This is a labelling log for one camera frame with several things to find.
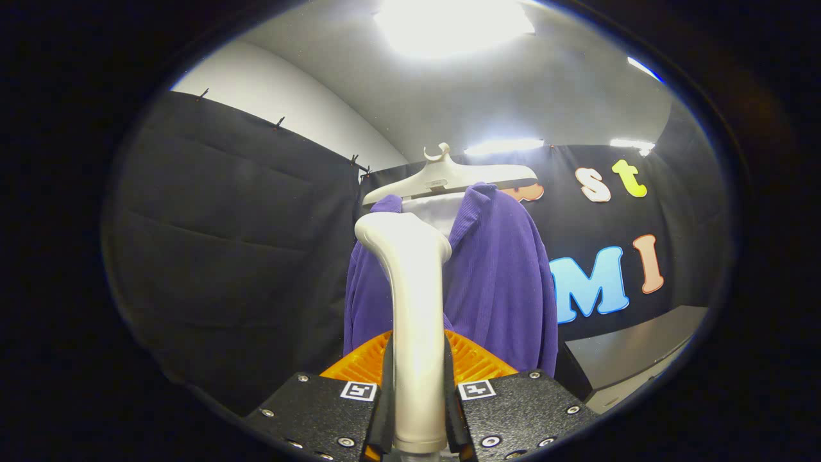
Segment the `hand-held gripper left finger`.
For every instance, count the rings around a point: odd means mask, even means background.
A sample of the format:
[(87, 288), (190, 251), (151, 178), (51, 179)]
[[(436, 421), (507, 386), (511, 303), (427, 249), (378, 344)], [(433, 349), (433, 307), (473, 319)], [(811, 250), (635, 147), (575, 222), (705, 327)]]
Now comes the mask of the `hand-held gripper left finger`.
[(244, 424), (309, 460), (382, 460), (393, 445), (392, 415), (381, 397), (391, 337), (379, 334), (319, 375), (295, 373)]

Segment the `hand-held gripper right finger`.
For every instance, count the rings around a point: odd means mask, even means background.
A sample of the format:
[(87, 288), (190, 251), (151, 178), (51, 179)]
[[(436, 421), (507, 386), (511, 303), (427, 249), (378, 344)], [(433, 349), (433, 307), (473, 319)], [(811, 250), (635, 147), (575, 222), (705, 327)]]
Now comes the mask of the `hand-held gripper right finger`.
[(516, 371), (460, 334), (445, 336), (445, 422), (458, 460), (530, 456), (597, 423), (598, 413), (545, 371)]

